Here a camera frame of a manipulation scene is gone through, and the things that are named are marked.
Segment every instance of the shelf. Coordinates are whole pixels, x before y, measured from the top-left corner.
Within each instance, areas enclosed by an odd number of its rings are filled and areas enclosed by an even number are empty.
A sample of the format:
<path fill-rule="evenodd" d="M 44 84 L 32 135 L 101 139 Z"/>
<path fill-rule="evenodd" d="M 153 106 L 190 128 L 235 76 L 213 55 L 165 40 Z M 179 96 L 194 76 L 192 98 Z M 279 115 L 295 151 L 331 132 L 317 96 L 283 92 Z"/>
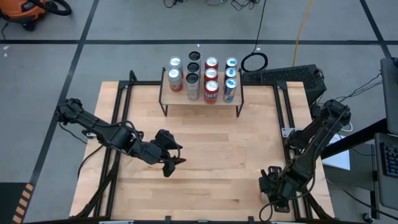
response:
<path fill-rule="evenodd" d="M 174 92 L 170 88 L 169 84 L 169 79 L 167 78 L 167 72 L 164 71 L 162 75 L 162 89 L 161 89 L 161 96 L 160 96 L 160 102 L 163 105 L 208 105 L 208 106 L 216 106 L 216 105 L 223 105 L 223 106 L 240 106 L 242 105 L 242 85 L 241 85 L 241 77 L 238 73 L 236 76 L 236 81 L 238 83 L 238 86 L 236 87 L 236 92 L 235 92 L 235 97 L 234 100 L 230 103 L 227 103 L 224 101 L 223 96 L 224 96 L 224 72 L 218 72 L 218 84 L 219 84 L 219 92 L 218 92 L 218 97 L 217 101 L 215 104 L 209 105 L 205 102 L 204 97 L 205 97 L 205 85 L 204 85 L 204 73 L 202 72 L 201 77 L 200 77 L 200 92 L 199 92 L 199 99 L 192 101 L 188 99 L 187 96 L 187 87 L 186 87 L 186 81 L 185 77 L 187 77 L 187 72 L 183 72 L 184 78 L 183 78 L 183 88 L 181 91 Z"/>

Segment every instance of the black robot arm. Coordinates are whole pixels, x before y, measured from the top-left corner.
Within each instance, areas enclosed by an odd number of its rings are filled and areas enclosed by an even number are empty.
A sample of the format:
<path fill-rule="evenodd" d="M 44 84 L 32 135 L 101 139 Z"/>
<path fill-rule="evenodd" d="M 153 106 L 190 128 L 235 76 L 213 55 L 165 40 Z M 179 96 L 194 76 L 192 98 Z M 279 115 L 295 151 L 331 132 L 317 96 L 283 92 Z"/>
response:
<path fill-rule="evenodd" d="M 144 133 L 137 131 L 130 121 L 109 124 L 85 111 L 80 100 L 73 98 L 60 103 L 55 115 L 58 122 L 64 125 L 77 123 L 89 132 L 96 134 L 99 143 L 106 147 L 139 158 L 150 165 L 164 163 L 163 173 L 165 177 L 172 174 L 175 165 L 185 161 L 185 159 L 180 158 L 179 154 L 182 146 L 175 142 L 174 136 L 167 130 L 159 130 L 155 139 L 150 142 L 142 141 Z M 172 157 L 169 153 L 170 149 L 177 149 L 178 156 Z"/>
<path fill-rule="evenodd" d="M 275 169 L 272 167 L 268 175 L 261 170 L 262 177 L 259 178 L 261 192 L 267 194 L 270 203 L 277 204 L 277 212 L 289 211 L 288 201 L 293 199 L 294 192 L 301 192 L 303 197 L 311 191 L 312 188 L 307 191 L 307 185 L 315 175 L 316 160 L 332 137 L 349 124 L 350 118 L 347 106 L 329 100 L 323 105 L 318 119 L 302 131 L 293 130 L 285 139 L 287 147 L 302 149 L 301 153 L 290 160 L 282 172 L 272 173 L 271 170 Z"/>

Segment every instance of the soda can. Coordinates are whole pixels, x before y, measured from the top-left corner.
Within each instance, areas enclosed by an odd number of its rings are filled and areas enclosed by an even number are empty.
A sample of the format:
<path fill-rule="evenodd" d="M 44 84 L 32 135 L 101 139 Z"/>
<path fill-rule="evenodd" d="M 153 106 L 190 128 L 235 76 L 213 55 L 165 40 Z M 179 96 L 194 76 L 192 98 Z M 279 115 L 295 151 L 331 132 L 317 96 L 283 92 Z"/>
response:
<path fill-rule="evenodd" d="M 167 78 L 169 79 L 170 88 L 173 91 L 182 90 L 182 73 L 178 69 L 176 68 L 170 69 Z"/>
<path fill-rule="evenodd" d="M 173 56 L 169 60 L 169 70 L 172 68 L 176 68 L 180 71 L 181 75 L 183 76 L 182 73 L 182 61 L 179 57 Z"/>
<path fill-rule="evenodd" d="M 205 71 L 205 85 L 208 81 L 218 81 L 218 72 L 214 68 L 209 68 Z"/>
<path fill-rule="evenodd" d="M 225 70 L 224 83 L 229 78 L 235 78 L 236 79 L 236 75 L 237 74 L 238 74 L 238 72 L 236 71 L 235 68 L 227 68 Z"/>
<path fill-rule="evenodd" d="M 216 81 L 208 81 L 205 86 L 205 102 L 207 104 L 215 104 L 218 96 L 218 83 Z"/>
<path fill-rule="evenodd" d="M 236 60 L 236 58 L 228 58 L 225 62 L 225 70 L 227 70 L 227 68 L 235 68 L 238 64 L 238 60 Z"/>
<path fill-rule="evenodd" d="M 195 73 L 200 77 L 200 65 L 196 62 L 191 62 L 187 66 L 188 73 Z"/>
<path fill-rule="evenodd" d="M 229 78 L 225 81 L 223 97 L 225 102 L 230 103 L 234 100 L 237 85 L 238 83 L 234 78 Z"/>
<path fill-rule="evenodd" d="M 205 70 L 209 68 L 214 68 L 215 70 L 218 70 L 218 60 L 215 57 L 208 57 L 206 59 L 205 63 Z"/>
<path fill-rule="evenodd" d="M 201 61 L 201 55 L 199 52 L 191 52 L 188 55 L 189 61 L 190 62 L 195 62 L 200 66 L 200 61 Z"/>
<path fill-rule="evenodd" d="M 189 73 L 186 77 L 188 99 L 195 101 L 199 99 L 199 76 Z"/>

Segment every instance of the orange vacuum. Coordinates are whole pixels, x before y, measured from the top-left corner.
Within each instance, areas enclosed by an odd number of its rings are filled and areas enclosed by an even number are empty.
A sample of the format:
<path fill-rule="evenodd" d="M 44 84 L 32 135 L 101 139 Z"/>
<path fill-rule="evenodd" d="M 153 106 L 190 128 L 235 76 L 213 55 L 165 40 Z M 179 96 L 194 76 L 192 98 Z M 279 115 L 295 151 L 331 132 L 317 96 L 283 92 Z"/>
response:
<path fill-rule="evenodd" d="M 0 17 L 8 22 L 22 24 L 25 30 L 35 29 L 35 22 L 44 17 L 48 11 L 59 16 L 68 16 L 72 13 L 70 6 L 64 0 L 54 0 L 65 10 L 58 10 L 52 1 L 46 0 L 0 0 Z"/>

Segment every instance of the can lid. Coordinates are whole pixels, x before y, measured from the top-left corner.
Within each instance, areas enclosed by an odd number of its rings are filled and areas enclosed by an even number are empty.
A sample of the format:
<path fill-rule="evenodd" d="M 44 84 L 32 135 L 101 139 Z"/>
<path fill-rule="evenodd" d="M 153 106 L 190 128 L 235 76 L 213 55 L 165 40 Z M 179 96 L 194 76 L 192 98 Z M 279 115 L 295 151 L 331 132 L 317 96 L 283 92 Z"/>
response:
<path fill-rule="evenodd" d="M 237 73 L 237 71 L 236 71 L 235 68 L 227 68 L 227 69 L 225 70 L 225 75 L 226 75 L 227 77 L 234 78 L 234 77 L 236 76 L 236 73 Z"/>
<path fill-rule="evenodd" d="M 191 62 L 188 64 L 188 71 L 189 72 L 197 72 L 199 71 L 199 65 L 196 62 Z"/>
<path fill-rule="evenodd" d="M 217 76 L 217 70 L 214 68 L 208 68 L 205 72 L 205 76 L 209 78 L 214 78 Z"/>
<path fill-rule="evenodd" d="M 180 71 L 176 68 L 170 69 L 169 71 L 169 77 L 170 78 L 176 78 L 180 75 Z"/>
<path fill-rule="evenodd" d="M 216 91 L 218 89 L 218 83 L 216 81 L 208 81 L 206 83 L 206 89 L 208 91 Z"/>
<path fill-rule="evenodd" d="M 235 66 L 238 64 L 238 61 L 236 60 L 236 58 L 228 58 L 228 59 L 226 60 L 226 64 L 227 64 L 229 67 L 235 67 Z"/>
<path fill-rule="evenodd" d="M 225 85 L 226 85 L 228 88 L 235 88 L 235 87 L 236 87 L 236 84 L 237 84 L 237 81 L 236 81 L 236 79 L 234 79 L 234 78 L 229 78 L 229 79 L 227 79 L 227 80 L 225 81 Z"/>
<path fill-rule="evenodd" d="M 199 80 L 199 77 L 195 73 L 189 73 L 187 75 L 187 82 L 188 83 L 196 83 Z"/>
<path fill-rule="evenodd" d="M 189 53 L 188 57 L 190 60 L 193 60 L 194 62 L 196 62 L 197 60 L 200 59 L 200 54 L 199 54 L 199 52 L 191 52 L 191 53 Z"/>
<path fill-rule="evenodd" d="M 181 63 L 181 59 L 179 57 L 170 58 L 170 64 L 173 66 L 177 66 Z"/>
<path fill-rule="evenodd" d="M 217 65 L 218 61 L 217 61 L 217 58 L 215 58 L 215 57 L 208 57 L 206 60 L 206 63 L 209 66 L 215 66 L 215 65 Z"/>

